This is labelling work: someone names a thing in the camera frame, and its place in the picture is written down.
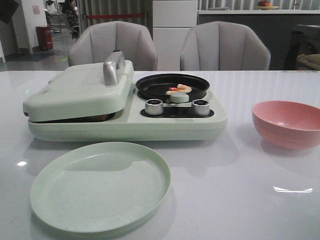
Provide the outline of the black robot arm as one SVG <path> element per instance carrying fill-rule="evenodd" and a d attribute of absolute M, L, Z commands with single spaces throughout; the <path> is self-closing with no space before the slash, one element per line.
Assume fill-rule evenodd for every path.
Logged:
<path fill-rule="evenodd" d="M 19 7 L 15 0 L 0 0 L 0 20 L 8 24 Z"/>

